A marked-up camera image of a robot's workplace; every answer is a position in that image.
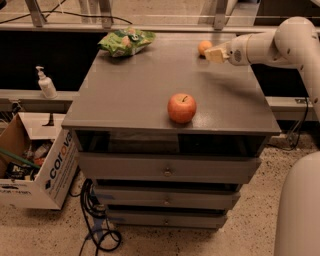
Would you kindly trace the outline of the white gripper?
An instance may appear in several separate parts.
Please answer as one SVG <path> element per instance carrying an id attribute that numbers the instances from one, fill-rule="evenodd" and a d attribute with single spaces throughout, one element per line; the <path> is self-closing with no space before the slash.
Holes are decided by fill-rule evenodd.
<path id="1" fill-rule="evenodd" d="M 232 65 L 245 66 L 250 61 L 247 56 L 247 46 L 251 35 L 241 35 L 227 43 L 227 51 L 224 47 L 211 47 L 204 51 L 205 58 L 214 63 L 224 63 L 228 60 Z"/>

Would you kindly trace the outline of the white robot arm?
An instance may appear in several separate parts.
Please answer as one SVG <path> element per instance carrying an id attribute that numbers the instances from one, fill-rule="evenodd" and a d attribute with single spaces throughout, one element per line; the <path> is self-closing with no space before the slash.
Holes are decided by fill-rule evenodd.
<path id="1" fill-rule="evenodd" d="M 315 26 L 291 17 L 276 29 L 236 37 L 205 51 L 215 63 L 296 69 L 320 119 L 320 42 Z M 320 256 L 320 152 L 299 159 L 282 187 L 274 256 Z"/>

